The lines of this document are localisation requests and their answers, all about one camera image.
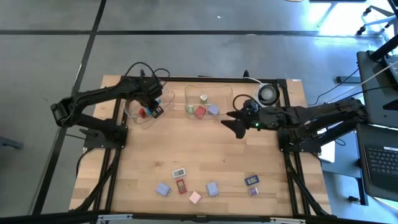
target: laptop keyboard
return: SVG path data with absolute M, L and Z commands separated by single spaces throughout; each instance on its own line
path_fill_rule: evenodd
M 398 150 L 372 146 L 367 146 L 365 149 L 371 172 L 398 176 Z

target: gray floor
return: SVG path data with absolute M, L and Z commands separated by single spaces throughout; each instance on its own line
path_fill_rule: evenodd
M 91 29 L 99 4 L 94 0 L 3 1 L 0 29 Z M 81 90 L 98 88 L 104 74 L 122 74 L 140 60 L 153 67 L 168 68 L 173 76 L 240 77 L 247 69 L 252 77 L 299 78 L 303 80 L 307 101 L 313 103 L 317 95 L 336 85 L 336 76 L 349 75 L 356 69 L 357 51 L 376 49 L 384 43 L 381 36 L 352 37 L 363 21 L 382 17 L 372 12 L 362 18 L 367 6 L 368 3 L 334 6 L 330 2 L 260 0 L 108 1 L 100 30 L 257 29 L 320 33 L 313 37 L 97 36 Z M 348 14 L 350 19 L 341 20 L 341 14 Z M 368 34 L 380 30 L 380 26 L 372 26 Z M 25 144 L 21 150 L 0 150 L 2 217 L 29 213 L 57 130 L 50 104 L 70 94 L 87 40 L 85 35 L 0 35 L 0 135 Z M 321 101 L 349 87 L 342 86 Z M 79 134 L 77 128 L 68 132 Z M 78 139 L 65 140 L 44 212 L 67 211 L 82 144 Z M 325 182 L 335 215 L 398 222 L 392 210 L 375 201 L 371 200 L 369 207 L 348 203 L 348 195 L 358 194 L 355 180 L 325 174 Z

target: clear plastic bin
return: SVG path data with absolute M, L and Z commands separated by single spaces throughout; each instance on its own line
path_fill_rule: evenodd
M 163 87 L 162 96 L 160 96 L 156 100 L 160 100 L 159 105 L 160 107 L 162 107 L 164 112 L 156 119 L 154 119 L 150 114 L 147 114 L 145 118 L 141 118 L 139 116 L 139 110 L 143 107 L 137 101 L 130 102 L 128 108 L 126 108 L 126 105 L 123 104 L 122 108 L 130 119 L 132 119 L 141 128 L 147 129 L 151 127 L 158 119 L 161 119 L 168 111 L 170 111 L 174 107 L 174 98 L 175 98 L 175 93 Z
M 207 102 L 201 103 L 200 96 L 205 94 L 207 96 Z M 187 86 L 185 88 L 185 112 L 188 114 L 190 119 L 227 119 L 227 112 L 233 111 L 232 107 L 233 91 L 229 85 L 223 85 L 218 87 L 202 87 L 202 86 Z M 219 108 L 218 115 L 209 114 L 207 109 L 210 105 L 215 105 Z M 206 114 L 202 118 L 198 118 L 194 114 L 188 112 L 188 106 L 193 106 L 193 112 L 197 110 L 199 106 L 206 109 Z

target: wooden table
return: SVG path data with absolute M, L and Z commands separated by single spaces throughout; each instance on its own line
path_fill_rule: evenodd
M 120 76 L 105 75 L 102 87 L 115 85 L 119 80 Z M 233 88 L 234 95 L 252 95 L 257 87 L 255 83 L 224 84 Z M 223 84 L 168 82 L 166 87 L 175 92 L 176 105 L 184 104 L 187 85 Z M 302 82 L 287 80 L 287 85 L 291 105 L 306 106 Z M 111 118 L 113 108 L 114 100 L 100 103 L 96 105 L 94 116 Z M 236 139 L 234 133 L 218 120 L 188 119 L 184 113 L 169 111 L 148 129 L 142 129 L 132 120 L 127 120 L 129 134 L 119 162 L 112 212 L 292 214 L 283 155 L 279 151 L 275 131 L 251 129 L 245 138 Z M 98 181 L 103 155 L 104 150 L 98 149 L 83 158 L 70 208 L 79 206 L 93 190 Z M 306 186 L 323 209 L 330 212 L 319 160 L 311 154 L 301 153 L 301 161 Z M 182 167 L 187 172 L 183 179 L 188 192 L 180 195 L 172 171 Z M 244 178 L 254 174 L 259 176 L 260 182 L 252 186 L 259 188 L 259 194 L 251 197 Z M 218 184 L 218 198 L 209 197 L 206 191 L 206 184 L 213 181 Z M 159 182 L 171 187 L 171 196 L 163 197 L 155 192 Z M 303 213 L 299 189 L 297 186 L 295 189 L 299 211 Z M 196 205 L 188 199 L 194 190 L 202 194 L 202 199 Z M 107 191 L 105 187 L 100 208 L 104 207 Z

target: chair wheel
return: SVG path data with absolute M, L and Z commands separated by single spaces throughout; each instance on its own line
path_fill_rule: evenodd
M 361 203 L 361 200 L 359 198 L 353 197 L 353 196 L 349 196 L 348 200 L 352 203 Z
M 367 8 L 364 12 L 363 12 L 363 14 L 368 14 L 369 12 L 371 12 L 372 11 L 372 9 L 369 7 L 369 8 Z
M 361 28 L 359 28 L 358 31 L 356 31 L 356 34 L 357 34 L 357 35 L 361 35 L 365 30 L 366 30 L 366 27 L 365 27 L 365 26 L 362 26 Z

